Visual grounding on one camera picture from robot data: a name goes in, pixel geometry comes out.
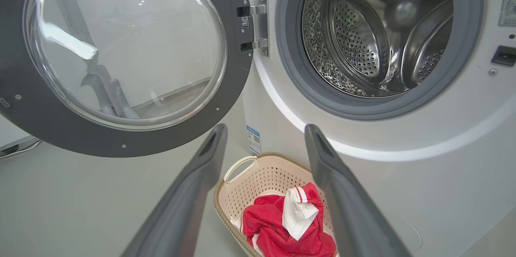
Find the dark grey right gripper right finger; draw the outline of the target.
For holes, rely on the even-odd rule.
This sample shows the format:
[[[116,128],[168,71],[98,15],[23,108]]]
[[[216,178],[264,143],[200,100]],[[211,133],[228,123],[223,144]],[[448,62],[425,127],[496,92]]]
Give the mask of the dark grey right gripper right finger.
[[[320,128],[305,126],[312,177],[325,193],[341,257],[409,257],[411,253],[343,163]]]

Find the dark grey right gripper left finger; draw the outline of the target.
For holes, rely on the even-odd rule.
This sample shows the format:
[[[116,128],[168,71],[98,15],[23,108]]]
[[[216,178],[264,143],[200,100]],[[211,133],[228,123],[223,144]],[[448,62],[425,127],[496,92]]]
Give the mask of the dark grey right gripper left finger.
[[[192,257],[208,192],[221,178],[227,126],[217,124],[145,220],[124,257]]]

